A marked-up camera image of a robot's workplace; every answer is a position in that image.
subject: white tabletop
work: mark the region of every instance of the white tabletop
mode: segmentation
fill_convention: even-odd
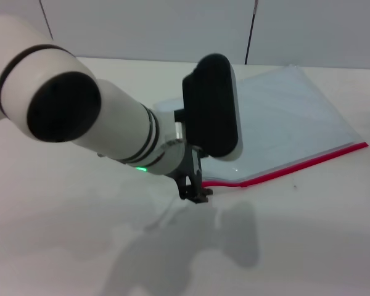
[[[194,68],[81,61],[149,106]],[[305,73],[370,145],[370,70]],[[0,121],[0,295],[370,296],[370,147],[193,205],[166,177]]]

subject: red border strip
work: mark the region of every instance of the red border strip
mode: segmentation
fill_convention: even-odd
[[[257,177],[257,178],[251,179],[251,180],[246,180],[244,182],[229,183],[229,182],[222,182],[222,181],[205,181],[205,182],[203,182],[202,185],[203,185],[203,187],[248,187],[248,186],[256,185],[256,184],[263,183],[263,182],[266,182],[266,181],[270,181],[272,179],[282,177],[282,176],[285,176],[285,175],[290,174],[290,173],[294,173],[295,171],[299,171],[299,170],[302,170],[304,168],[308,168],[308,167],[311,167],[313,165],[317,165],[321,162],[326,162],[330,159],[342,156],[342,155],[350,153],[350,152],[354,152],[354,151],[362,149],[362,148],[366,148],[368,146],[369,145],[366,142],[355,144],[355,145],[340,149],[338,151],[334,151],[334,152],[331,152],[329,154],[322,155],[322,156],[319,156],[319,157],[316,157],[316,158],[313,158],[313,159],[310,159],[310,160],[306,160],[305,162],[298,163],[296,165],[292,165],[288,168],[283,168],[281,170],[274,171],[272,173],[268,173],[266,175],[263,175],[263,176],[260,176],[260,177]]]

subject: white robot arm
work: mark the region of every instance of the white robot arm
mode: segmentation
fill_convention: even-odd
[[[226,58],[206,57],[184,79],[184,109],[159,113],[111,82],[96,79],[71,53],[26,22],[0,16],[0,119],[8,118],[37,141],[71,141],[100,156],[169,176],[182,199],[206,202],[212,193],[201,186],[200,157],[230,160],[241,152],[234,81]],[[210,108],[209,98],[218,109]]]

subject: plastic sheet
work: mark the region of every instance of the plastic sheet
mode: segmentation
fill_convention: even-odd
[[[246,187],[367,147],[298,67],[237,82],[244,149],[233,162],[202,160],[204,186]],[[156,104],[181,109],[182,99]]]

